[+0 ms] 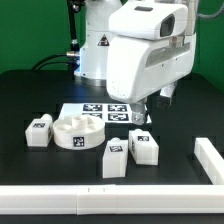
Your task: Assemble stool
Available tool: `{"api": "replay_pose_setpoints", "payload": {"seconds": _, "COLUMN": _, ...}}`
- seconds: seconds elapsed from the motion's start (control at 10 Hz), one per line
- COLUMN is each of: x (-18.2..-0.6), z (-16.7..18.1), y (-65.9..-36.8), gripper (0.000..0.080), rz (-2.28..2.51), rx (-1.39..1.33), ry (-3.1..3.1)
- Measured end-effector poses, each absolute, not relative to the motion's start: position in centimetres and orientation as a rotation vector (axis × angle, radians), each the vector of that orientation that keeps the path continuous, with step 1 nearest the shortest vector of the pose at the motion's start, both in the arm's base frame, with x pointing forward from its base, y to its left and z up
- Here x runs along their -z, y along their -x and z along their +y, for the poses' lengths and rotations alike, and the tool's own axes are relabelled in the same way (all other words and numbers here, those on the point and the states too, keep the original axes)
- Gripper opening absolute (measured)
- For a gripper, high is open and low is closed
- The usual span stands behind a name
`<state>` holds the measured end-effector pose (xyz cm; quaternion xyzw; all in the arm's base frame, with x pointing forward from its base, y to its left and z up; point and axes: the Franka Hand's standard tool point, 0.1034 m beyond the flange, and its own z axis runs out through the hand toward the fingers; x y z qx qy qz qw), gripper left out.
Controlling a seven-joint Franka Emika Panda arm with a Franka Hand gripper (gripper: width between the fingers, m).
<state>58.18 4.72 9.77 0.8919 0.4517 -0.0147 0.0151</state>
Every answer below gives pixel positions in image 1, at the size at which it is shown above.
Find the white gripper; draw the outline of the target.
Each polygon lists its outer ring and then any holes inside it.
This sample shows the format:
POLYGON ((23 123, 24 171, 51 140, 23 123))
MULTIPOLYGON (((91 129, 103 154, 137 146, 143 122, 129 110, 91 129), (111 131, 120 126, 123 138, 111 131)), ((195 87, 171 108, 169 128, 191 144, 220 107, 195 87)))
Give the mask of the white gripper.
POLYGON ((175 81, 191 72, 195 46, 196 35, 186 36, 177 44, 169 38, 149 41, 114 37, 107 60, 108 94, 131 104, 132 122, 143 125, 147 111, 145 104, 137 101, 161 88, 160 96, 171 99, 177 87, 175 81))

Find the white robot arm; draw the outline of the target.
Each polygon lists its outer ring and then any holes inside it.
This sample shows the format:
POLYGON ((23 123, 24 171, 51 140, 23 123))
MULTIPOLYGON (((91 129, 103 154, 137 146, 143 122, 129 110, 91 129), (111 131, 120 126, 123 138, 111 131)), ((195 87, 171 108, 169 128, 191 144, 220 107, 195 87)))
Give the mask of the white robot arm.
POLYGON ((193 67, 199 0, 86 0, 85 42, 75 78, 104 86, 146 122, 147 97, 170 99, 193 67))

